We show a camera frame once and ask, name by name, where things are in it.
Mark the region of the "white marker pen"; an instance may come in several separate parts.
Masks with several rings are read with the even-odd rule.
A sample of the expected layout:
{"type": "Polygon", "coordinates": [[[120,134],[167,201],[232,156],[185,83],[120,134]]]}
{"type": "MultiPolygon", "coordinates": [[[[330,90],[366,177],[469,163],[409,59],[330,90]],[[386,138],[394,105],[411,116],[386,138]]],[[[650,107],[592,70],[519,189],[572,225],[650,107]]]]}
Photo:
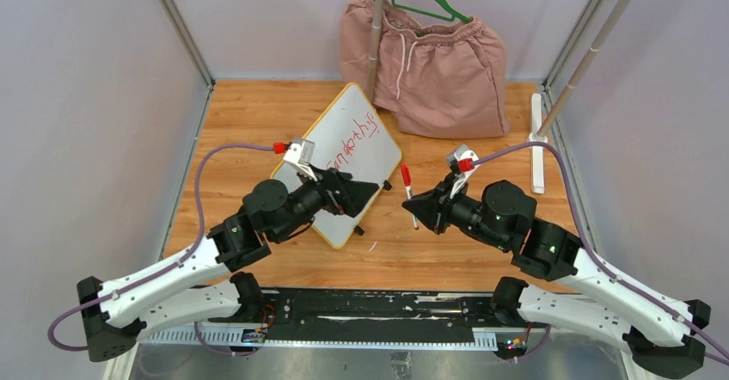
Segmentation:
{"type": "MultiPolygon", "coordinates": [[[[403,184],[405,187],[405,192],[406,192],[406,200],[410,200],[414,195],[413,189],[412,189],[412,177],[410,174],[410,170],[409,170],[409,167],[404,163],[400,166],[400,169],[401,169],[401,177],[402,177],[403,184]]],[[[418,222],[417,217],[415,217],[413,214],[411,214],[411,219],[413,222],[414,229],[418,230],[420,227],[419,227],[419,222],[418,222]]]]}

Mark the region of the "yellow framed whiteboard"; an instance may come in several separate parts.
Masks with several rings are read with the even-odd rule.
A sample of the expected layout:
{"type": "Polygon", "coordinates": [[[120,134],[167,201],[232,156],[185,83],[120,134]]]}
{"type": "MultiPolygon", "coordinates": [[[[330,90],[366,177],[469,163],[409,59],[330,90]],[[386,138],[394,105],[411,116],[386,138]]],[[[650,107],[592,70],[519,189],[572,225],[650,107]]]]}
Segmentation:
{"type": "Polygon", "coordinates": [[[336,168],[356,181],[379,185],[355,218],[325,211],[315,215],[313,230],[332,248],[340,249],[355,234],[384,183],[399,168],[401,148],[356,83],[348,83],[341,90],[303,138],[314,143],[311,162],[315,167],[336,168]]]}

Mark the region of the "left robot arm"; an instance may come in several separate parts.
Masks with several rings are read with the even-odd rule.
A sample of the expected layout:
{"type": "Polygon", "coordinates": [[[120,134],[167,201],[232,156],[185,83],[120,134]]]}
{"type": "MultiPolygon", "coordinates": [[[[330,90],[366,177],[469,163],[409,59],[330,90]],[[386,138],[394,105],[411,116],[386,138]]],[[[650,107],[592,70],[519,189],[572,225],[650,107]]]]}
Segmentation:
{"type": "Polygon", "coordinates": [[[382,189],[337,169],[316,169],[289,190],[267,179],[243,197],[239,211],[179,253],[120,279],[88,277],[77,284],[87,353],[92,362],[114,359],[164,329],[210,318],[259,321],[266,299],[244,272],[282,243],[305,232],[321,211],[356,218],[382,189]]]}

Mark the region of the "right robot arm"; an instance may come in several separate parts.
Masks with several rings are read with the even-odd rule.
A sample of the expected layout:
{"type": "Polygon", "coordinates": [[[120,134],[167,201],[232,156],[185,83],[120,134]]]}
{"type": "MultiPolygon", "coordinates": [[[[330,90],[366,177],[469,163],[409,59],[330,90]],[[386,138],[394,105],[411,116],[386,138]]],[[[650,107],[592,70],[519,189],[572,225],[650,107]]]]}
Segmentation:
{"type": "Polygon", "coordinates": [[[593,259],[578,236],[537,218],[536,200],[520,187],[494,182],[473,199],[464,189],[451,191],[456,181],[449,174],[402,206],[436,234],[453,225],[477,242],[512,254],[512,265],[522,273],[588,297],[574,300],[504,277],[490,303],[498,324],[538,322],[569,329],[607,343],[640,368],[669,379],[683,379],[703,367],[706,347],[695,329],[709,323],[706,303],[664,295],[652,303],[626,287],[633,281],[629,276],[605,272],[606,261],[593,259]]]}

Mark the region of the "pink shorts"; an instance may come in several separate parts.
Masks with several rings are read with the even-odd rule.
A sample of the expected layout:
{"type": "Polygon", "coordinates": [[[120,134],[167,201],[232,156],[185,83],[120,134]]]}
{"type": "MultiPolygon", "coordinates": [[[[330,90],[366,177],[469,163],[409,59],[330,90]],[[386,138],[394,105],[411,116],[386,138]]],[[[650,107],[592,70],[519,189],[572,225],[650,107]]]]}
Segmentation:
{"type": "Polygon", "coordinates": [[[399,129],[430,138],[498,138],[506,118],[505,43],[475,18],[422,25],[383,5],[373,94],[399,129]]]}

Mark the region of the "clothes rack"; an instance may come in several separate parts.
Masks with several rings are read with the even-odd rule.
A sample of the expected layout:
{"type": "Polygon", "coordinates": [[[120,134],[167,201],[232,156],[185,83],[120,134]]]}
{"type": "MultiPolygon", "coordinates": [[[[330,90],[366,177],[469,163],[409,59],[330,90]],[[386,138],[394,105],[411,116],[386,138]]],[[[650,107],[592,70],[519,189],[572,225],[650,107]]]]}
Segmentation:
{"type": "MultiPolygon", "coordinates": [[[[434,0],[438,3],[445,0],[434,0]]],[[[577,64],[572,75],[567,80],[564,89],[559,93],[556,101],[552,101],[552,85],[556,81],[567,64],[569,58],[573,57],[579,42],[586,35],[588,27],[593,22],[595,14],[601,9],[605,0],[588,0],[573,30],[569,34],[565,45],[561,48],[557,59],[553,63],[546,79],[542,83],[542,91],[535,93],[530,99],[530,133],[529,141],[536,141],[539,145],[548,144],[548,134],[560,115],[562,108],[567,104],[573,91],[578,86],[584,74],[591,66],[593,60],[599,53],[604,42],[608,39],[611,31],[615,28],[622,14],[632,0],[618,0],[610,11],[607,19],[600,27],[594,40],[589,44],[582,59],[577,64]]],[[[368,51],[367,82],[365,95],[374,104],[376,74],[378,66],[378,52],[380,35],[383,21],[384,0],[374,0],[374,11],[371,23],[371,35],[368,51]]],[[[530,151],[531,169],[531,191],[537,194],[544,194],[546,189],[545,180],[545,158],[544,150],[531,148],[530,151]]]]}

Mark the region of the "green clothes hanger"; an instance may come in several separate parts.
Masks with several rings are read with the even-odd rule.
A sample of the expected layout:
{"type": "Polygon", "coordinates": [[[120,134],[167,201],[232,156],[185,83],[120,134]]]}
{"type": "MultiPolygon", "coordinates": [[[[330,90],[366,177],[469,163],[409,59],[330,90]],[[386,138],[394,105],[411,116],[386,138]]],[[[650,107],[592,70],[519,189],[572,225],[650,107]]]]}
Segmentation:
{"type": "Polygon", "coordinates": [[[457,9],[453,8],[447,0],[429,0],[438,6],[438,11],[430,11],[427,9],[421,9],[414,6],[408,6],[401,3],[402,0],[385,0],[396,8],[409,11],[418,15],[431,17],[440,21],[471,23],[473,18],[471,16],[464,15],[457,9]]]}

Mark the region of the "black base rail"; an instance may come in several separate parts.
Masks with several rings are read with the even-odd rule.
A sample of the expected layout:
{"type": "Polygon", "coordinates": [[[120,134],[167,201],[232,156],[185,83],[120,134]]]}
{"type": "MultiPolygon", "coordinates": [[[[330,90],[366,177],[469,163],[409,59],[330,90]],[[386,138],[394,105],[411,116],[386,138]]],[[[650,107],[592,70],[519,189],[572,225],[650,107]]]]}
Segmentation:
{"type": "Polygon", "coordinates": [[[201,332],[222,328],[237,335],[305,345],[468,346],[477,332],[499,343],[540,333],[542,323],[502,322],[490,292],[395,291],[267,287],[257,314],[201,322],[201,332]]]}

